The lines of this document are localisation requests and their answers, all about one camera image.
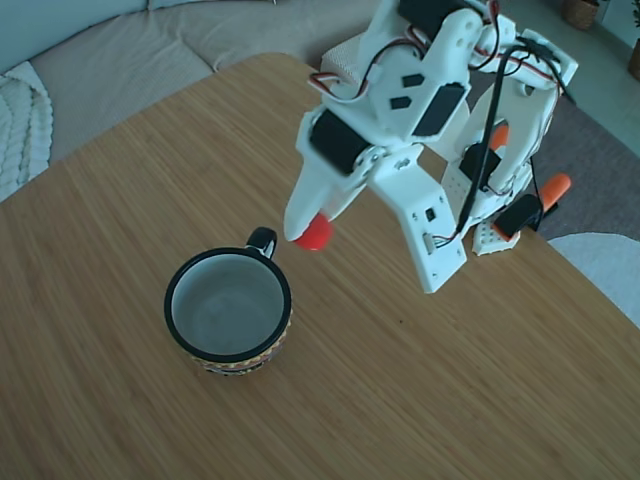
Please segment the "table surface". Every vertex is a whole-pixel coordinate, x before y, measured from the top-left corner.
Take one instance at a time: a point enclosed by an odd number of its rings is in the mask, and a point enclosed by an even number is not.
[[[0,205],[0,478],[640,478],[640,333],[533,233],[428,296],[365,192],[325,252],[280,245],[293,326],[266,368],[174,344],[176,269],[280,231],[309,71],[255,57]]]

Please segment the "mug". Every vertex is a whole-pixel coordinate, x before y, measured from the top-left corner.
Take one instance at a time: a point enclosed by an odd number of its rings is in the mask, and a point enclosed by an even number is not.
[[[291,290],[273,262],[276,233],[253,232],[245,248],[217,248],[185,263],[164,301],[176,342],[206,370],[244,375],[282,348],[291,319]]]

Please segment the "patterned mug exterior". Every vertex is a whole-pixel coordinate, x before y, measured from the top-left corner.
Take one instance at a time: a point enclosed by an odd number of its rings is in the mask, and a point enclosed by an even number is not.
[[[196,255],[185,263],[169,282],[164,300],[164,314],[169,332],[174,340],[191,355],[191,358],[205,370],[225,376],[246,375],[264,366],[282,350],[291,325],[291,290],[286,277],[272,260],[276,246],[276,233],[271,229],[260,227],[249,237],[245,248],[217,248]],[[247,352],[233,355],[217,355],[199,350],[180,334],[174,322],[172,304],[178,283],[192,267],[216,255],[251,257],[271,271],[282,289],[282,316],[276,328],[269,338]]]

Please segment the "beige sofa cushion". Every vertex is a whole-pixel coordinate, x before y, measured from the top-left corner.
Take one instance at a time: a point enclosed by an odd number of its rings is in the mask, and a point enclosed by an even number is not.
[[[53,102],[52,161],[212,73],[148,13],[97,25],[31,63]]]
[[[263,52],[314,65],[378,0],[216,1],[109,20],[32,60],[54,109],[52,160],[173,92]]]
[[[176,5],[182,5],[183,3],[192,3],[192,2],[217,2],[221,0],[149,0],[147,8],[149,10],[155,10],[156,8],[167,8],[167,7],[175,7]],[[271,2],[274,5],[276,4],[276,0],[262,0],[266,2]]]
[[[0,0],[0,73],[147,0]]]
[[[158,22],[217,71],[253,55],[282,52],[313,66],[331,47],[364,31],[379,0],[192,3],[155,10]]]

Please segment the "robotic arm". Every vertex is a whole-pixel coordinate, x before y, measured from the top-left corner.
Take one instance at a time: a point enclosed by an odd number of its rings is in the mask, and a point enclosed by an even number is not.
[[[427,293],[464,265],[471,227],[481,224],[479,254],[515,246],[519,234],[499,237],[492,218],[533,178],[530,158],[577,63],[498,10],[495,0],[383,0],[360,45],[362,83],[312,76],[323,98],[298,135],[289,241],[369,187],[398,217]],[[470,69],[497,72],[471,113]],[[448,162],[441,182],[417,163],[425,145]]]

